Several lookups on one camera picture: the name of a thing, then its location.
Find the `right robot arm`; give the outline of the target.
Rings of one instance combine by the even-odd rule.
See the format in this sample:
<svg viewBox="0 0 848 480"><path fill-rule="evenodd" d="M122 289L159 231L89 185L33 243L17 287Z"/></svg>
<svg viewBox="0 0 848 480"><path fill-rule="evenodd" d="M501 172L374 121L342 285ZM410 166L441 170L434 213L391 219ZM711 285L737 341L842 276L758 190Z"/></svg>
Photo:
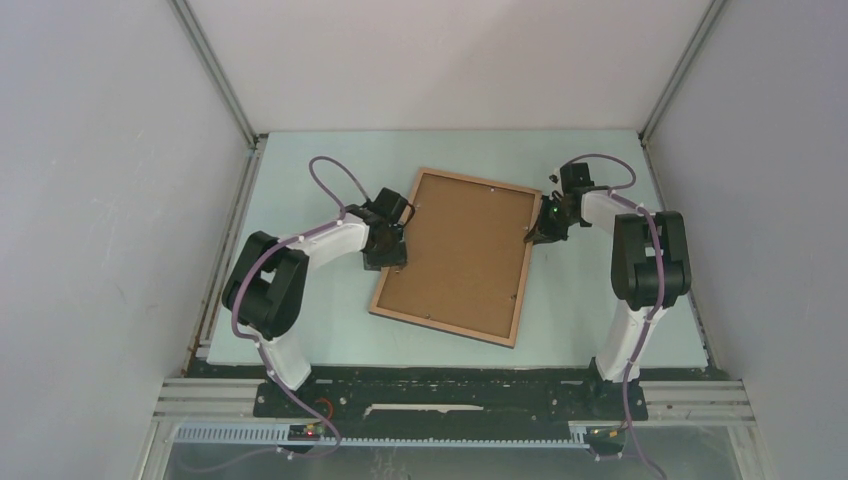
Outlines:
<svg viewBox="0 0 848 480"><path fill-rule="evenodd" d="M596 184L590 158L580 155L550 175L555 188L524 240L565 241L573 226L600 228L612 238L610 282L618 304L581 392L585 411L606 418L618 408L634 413L643 352L658 321L689 293L692 272L682 214L653 212L625 198L621 186Z"/></svg>

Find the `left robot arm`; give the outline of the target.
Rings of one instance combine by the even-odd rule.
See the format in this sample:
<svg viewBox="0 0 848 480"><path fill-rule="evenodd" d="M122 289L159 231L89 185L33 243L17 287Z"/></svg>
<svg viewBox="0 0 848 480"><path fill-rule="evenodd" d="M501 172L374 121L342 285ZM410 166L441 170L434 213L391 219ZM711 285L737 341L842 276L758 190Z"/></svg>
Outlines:
<svg viewBox="0 0 848 480"><path fill-rule="evenodd" d="M231 312L231 329L255 345L268 375L282 384L277 402L292 416L304 416L316 403L305 382L311 365L293 327L303 301L307 275L342 256L360 253L367 271L407 264L405 227L416 207L383 188L376 198L347 205L326 224L287 239L264 231L245 242L225 283L221 303Z"/></svg>

